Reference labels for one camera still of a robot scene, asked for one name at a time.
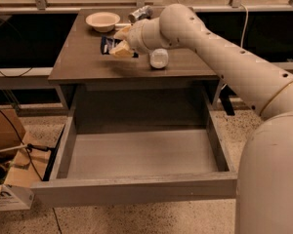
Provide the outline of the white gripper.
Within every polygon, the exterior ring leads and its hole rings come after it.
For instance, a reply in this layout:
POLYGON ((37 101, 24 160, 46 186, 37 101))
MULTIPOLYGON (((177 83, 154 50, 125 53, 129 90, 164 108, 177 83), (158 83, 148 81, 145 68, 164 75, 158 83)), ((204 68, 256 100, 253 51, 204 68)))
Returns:
POLYGON ((143 40, 143 27, 146 19, 127 25, 114 34, 115 40, 109 49, 109 53, 116 58, 131 58, 135 53, 147 54, 149 49, 143 40))

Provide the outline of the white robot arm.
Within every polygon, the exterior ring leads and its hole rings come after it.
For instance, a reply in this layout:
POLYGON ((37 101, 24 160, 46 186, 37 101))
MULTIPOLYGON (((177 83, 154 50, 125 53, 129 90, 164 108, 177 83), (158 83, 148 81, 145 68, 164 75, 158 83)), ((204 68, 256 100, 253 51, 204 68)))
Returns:
POLYGON ((293 74, 213 33, 182 4, 114 37, 132 53, 192 50, 264 120, 241 154, 235 234, 293 234, 293 74))

